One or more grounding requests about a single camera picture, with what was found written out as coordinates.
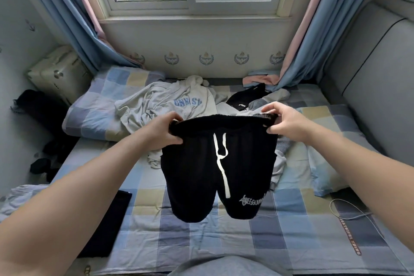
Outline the person's right hand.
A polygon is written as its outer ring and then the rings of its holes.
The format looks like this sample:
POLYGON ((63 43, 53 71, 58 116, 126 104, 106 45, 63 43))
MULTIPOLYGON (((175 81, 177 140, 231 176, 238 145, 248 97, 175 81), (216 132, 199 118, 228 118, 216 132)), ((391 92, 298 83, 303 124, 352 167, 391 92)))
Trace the person's right hand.
POLYGON ((280 102, 265 105, 261 108, 261 112, 277 115, 273 125, 285 125, 287 133, 285 137, 296 142, 308 142, 313 122, 302 113, 280 102))

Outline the black shorts with white drawstring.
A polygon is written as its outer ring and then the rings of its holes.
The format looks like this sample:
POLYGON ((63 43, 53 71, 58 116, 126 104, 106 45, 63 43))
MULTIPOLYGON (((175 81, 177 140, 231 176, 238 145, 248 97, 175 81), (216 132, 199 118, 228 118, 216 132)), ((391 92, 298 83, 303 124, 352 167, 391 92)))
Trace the black shorts with white drawstring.
POLYGON ((278 136, 267 129, 276 119, 215 114, 172 122, 170 133, 183 143, 163 148, 160 163, 173 214, 201 222, 218 195, 230 217, 254 218, 271 186, 278 136))

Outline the person's right forearm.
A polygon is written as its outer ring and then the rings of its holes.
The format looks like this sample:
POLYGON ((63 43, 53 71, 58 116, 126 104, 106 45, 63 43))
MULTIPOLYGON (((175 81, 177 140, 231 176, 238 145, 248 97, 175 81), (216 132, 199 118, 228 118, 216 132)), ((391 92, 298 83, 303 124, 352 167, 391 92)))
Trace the person's right forearm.
POLYGON ((306 132, 308 145, 327 160, 375 215, 391 223, 414 222, 414 167, 313 122, 306 132))

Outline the person's left forearm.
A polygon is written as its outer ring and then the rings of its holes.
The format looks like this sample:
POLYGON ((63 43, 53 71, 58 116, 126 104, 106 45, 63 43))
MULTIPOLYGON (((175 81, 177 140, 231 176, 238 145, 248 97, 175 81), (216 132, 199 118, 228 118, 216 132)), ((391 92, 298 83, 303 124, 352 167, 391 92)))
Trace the person's left forearm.
POLYGON ((40 191, 0 223, 0 276, 62 276, 152 137, 143 129, 40 191))

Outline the grey striped garment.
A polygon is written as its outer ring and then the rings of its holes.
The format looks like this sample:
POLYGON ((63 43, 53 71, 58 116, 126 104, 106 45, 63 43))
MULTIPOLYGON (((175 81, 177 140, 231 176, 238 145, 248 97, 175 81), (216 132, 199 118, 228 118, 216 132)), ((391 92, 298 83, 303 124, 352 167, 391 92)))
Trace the grey striped garment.
POLYGON ((287 151, 291 148, 293 143, 294 143, 294 141, 292 141, 291 139, 289 139, 285 136, 279 136, 279 138, 277 139, 277 146, 276 146, 275 153, 278 156, 285 157, 287 151))

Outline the light grey sweatshirt blue print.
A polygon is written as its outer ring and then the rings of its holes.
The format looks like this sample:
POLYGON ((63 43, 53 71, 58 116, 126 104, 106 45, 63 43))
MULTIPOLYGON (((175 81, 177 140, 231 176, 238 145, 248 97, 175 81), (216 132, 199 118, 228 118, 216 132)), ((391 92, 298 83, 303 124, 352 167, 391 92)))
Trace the light grey sweatshirt blue print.
MULTIPOLYGON (((201 76, 192 75, 174 83, 154 82, 139 92, 115 102, 116 114, 131 139, 138 141, 139 130, 157 116, 174 111, 184 120, 217 114, 215 98, 201 76)), ((161 166, 161 149, 149 152, 152 167, 161 166)))

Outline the white crumpled t-shirt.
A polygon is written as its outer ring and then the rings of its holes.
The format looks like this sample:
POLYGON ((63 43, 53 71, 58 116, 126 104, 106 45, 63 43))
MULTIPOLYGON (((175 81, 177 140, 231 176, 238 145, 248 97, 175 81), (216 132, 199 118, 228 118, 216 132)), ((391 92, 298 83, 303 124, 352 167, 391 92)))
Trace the white crumpled t-shirt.
POLYGON ((276 160, 273 167, 271 182, 270 182, 270 190, 274 191, 280 181, 280 178, 284 172, 284 167, 286 166, 287 159, 285 154, 279 150, 275 150, 276 160))

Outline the plaid bed sheet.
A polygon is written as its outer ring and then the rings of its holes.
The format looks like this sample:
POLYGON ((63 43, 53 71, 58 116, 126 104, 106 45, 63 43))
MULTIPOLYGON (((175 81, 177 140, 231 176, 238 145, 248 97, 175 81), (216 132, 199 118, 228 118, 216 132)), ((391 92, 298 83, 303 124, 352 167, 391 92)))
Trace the plaid bed sheet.
POLYGON ((76 259, 65 276, 171 272, 191 259, 252 256, 293 274, 386 274, 414 276, 414 254, 350 189, 314 195, 307 147, 295 143, 274 191, 251 220, 231 218, 216 196, 199 223, 171 211, 166 182, 143 156, 121 190, 132 193, 121 229, 107 258, 76 259))

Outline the folded black cloth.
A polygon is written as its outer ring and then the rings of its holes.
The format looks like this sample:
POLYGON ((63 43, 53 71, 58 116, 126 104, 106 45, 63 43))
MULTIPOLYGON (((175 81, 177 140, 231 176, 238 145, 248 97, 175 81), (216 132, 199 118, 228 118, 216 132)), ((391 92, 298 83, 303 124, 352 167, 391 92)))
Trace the folded black cloth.
POLYGON ((106 258, 110 255, 121 229, 132 193, 119 190, 97 229, 77 258, 106 258))

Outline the blue and pink curtain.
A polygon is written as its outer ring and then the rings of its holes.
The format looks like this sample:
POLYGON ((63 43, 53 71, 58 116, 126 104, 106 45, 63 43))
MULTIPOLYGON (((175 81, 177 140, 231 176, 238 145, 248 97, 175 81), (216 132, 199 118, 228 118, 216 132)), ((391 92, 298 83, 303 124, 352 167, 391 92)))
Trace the blue and pink curtain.
POLYGON ((91 73, 106 65, 144 69, 107 42, 89 0, 39 1, 91 73))
POLYGON ((284 56, 280 73, 267 70, 250 72, 242 80, 244 87, 264 83, 267 90, 275 91, 303 80, 316 79, 362 2, 310 0, 284 56))

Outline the grey upholstered headboard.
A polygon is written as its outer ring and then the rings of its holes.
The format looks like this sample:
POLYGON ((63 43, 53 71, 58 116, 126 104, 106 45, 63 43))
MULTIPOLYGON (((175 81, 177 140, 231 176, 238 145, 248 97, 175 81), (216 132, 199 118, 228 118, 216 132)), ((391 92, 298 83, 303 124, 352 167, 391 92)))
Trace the grey upholstered headboard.
POLYGON ((414 166, 414 2, 364 0, 319 86, 376 150, 414 166))

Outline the cream hard suitcase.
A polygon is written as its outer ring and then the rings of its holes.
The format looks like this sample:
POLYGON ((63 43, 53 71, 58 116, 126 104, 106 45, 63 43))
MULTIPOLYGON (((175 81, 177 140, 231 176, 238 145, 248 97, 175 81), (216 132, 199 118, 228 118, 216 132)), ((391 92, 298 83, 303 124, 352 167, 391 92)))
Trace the cream hard suitcase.
POLYGON ((47 96, 71 106, 89 89, 93 75, 69 45, 56 48, 26 71, 47 96))

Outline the person's grey shirt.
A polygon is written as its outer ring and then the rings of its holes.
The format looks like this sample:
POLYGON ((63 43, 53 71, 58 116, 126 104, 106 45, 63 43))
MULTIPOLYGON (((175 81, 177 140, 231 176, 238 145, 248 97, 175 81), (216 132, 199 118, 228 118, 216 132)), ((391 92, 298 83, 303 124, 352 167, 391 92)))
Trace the person's grey shirt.
POLYGON ((191 259, 167 276, 293 276, 277 263, 252 256, 219 255, 191 259))

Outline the pile of black clothes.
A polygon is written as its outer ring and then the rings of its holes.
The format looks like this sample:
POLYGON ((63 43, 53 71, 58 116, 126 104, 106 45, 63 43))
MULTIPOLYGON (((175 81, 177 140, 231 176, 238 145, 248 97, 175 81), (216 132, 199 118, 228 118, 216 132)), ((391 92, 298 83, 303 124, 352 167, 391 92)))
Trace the pile of black clothes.
POLYGON ((65 162, 79 137, 70 136, 63 131, 62 124, 69 107, 38 90, 28 89, 15 100, 11 110, 28 115, 52 136, 51 141, 42 149, 43 156, 31 164, 29 172, 34 175, 45 174, 51 183, 65 162))

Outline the light blue crumpled blanket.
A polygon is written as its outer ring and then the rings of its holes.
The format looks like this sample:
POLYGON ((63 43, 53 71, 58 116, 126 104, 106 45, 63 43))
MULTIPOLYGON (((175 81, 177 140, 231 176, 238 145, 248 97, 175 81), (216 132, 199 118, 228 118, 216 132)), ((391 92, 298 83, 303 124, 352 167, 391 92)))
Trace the light blue crumpled blanket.
POLYGON ((21 205, 25 204, 40 191, 48 188, 48 184, 21 185, 11 189, 0 206, 0 223, 8 218, 21 205))

